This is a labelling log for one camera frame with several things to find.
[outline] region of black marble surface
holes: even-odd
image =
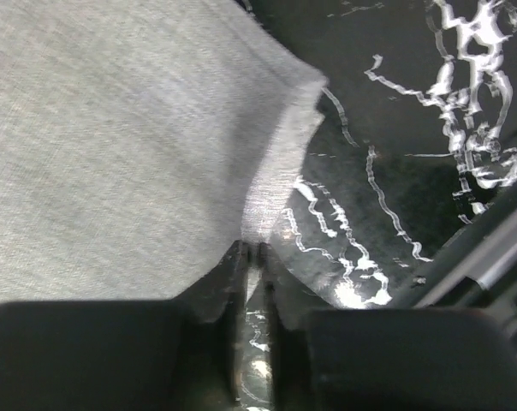
[[[517,0],[241,3],[330,80],[271,244],[334,307],[387,306],[517,181]],[[260,307],[247,315],[256,355]],[[244,409],[268,409],[265,396]]]

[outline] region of gray cloth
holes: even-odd
[[[266,240],[323,85],[231,0],[0,0],[0,301],[170,298]]]

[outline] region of fabric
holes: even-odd
[[[0,301],[170,298],[267,240],[324,83],[230,0],[0,0]]]

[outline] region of gray textile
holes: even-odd
[[[323,85],[232,0],[0,0],[0,301],[169,298],[267,239]]]

